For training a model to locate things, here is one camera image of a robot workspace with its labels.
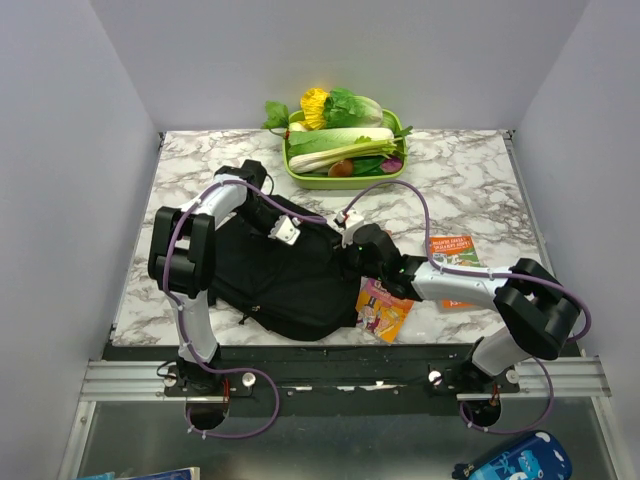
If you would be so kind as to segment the black student backpack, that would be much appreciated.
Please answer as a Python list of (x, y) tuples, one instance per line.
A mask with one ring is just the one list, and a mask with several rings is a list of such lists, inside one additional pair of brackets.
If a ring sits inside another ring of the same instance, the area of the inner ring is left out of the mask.
[(255, 231), (236, 213), (216, 231), (208, 304), (222, 300), (263, 328), (318, 341), (356, 325), (361, 277), (342, 266), (341, 235), (303, 222), (292, 246)]

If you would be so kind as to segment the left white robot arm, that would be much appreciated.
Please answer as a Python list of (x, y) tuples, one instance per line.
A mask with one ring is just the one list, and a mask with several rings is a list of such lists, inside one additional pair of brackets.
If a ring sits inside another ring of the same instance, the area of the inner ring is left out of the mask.
[(231, 214), (281, 244), (293, 245), (299, 221), (262, 192), (264, 166), (246, 160), (241, 167), (220, 168), (211, 185), (182, 206), (162, 207), (155, 216), (148, 275), (165, 293), (176, 319), (179, 356), (194, 363), (187, 382), (201, 395), (214, 393), (222, 380), (212, 364), (218, 341), (210, 324), (208, 294), (215, 273), (217, 228)]

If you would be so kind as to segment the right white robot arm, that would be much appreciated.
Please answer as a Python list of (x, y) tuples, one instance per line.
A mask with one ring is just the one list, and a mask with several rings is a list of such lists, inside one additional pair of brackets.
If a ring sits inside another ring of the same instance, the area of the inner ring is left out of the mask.
[(523, 360), (557, 359), (578, 317), (587, 313), (581, 300), (532, 259), (497, 270), (447, 266), (401, 253), (376, 224), (345, 228), (342, 250), (349, 269), (379, 281), (395, 298), (454, 300), (500, 315), (504, 326), (476, 340), (452, 368), (448, 383), (456, 392), (483, 391)]

